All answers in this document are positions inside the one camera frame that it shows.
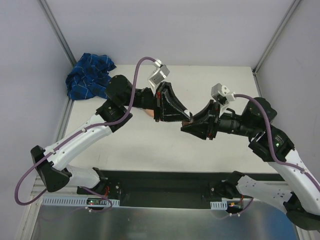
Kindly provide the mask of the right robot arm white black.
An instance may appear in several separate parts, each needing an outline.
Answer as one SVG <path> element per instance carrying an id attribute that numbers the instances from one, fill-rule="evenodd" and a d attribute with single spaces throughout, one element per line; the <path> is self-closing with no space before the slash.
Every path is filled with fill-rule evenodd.
<path id="1" fill-rule="evenodd" d="M 320 183 L 313 177 L 299 156 L 294 143 L 282 130 L 271 123 L 277 112 L 262 97 L 236 94 L 248 102 L 241 115 L 229 109 L 219 115 L 218 103 L 207 106 L 183 122 L 181 131 L 202 140 L 212 140 L 217 133 L 247 137 L 248 147 L 263 162 L 268 163 L 289 185 L 290 190 L 257 181 L 239 171 L 233 171 L 225 181 L 214 185 L 221 198 L 248 196 L 267 203 L 287 216 L 297 227 L 306 231 L 320 229 Z"/>

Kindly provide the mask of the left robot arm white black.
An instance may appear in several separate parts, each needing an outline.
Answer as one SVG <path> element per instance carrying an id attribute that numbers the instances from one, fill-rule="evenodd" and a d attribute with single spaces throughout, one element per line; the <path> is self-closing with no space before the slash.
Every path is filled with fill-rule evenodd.
<path id="1" fill-rule="evenodd" d="M 123 127 L 133 116 L 131 113 L 125 115 L 130 103 L 134 108 L 152 110 L 157 122 L 191 122 L 193 119 L 169 82 L 161 82 L 156 90 L 133 89 L 133 84 L 124 75 L 116 75 L 111 78 L 106 95 L 103 105 L 73 133 L 53 145 L 45 148 L 37 145 L 31 149 L 36 171 L 48 192 L 73 186 L 88 188 L 96 195 L 103 194 L 106 177 L 98 168 L 75 167 L 70 162 L 98 140 Z"/>

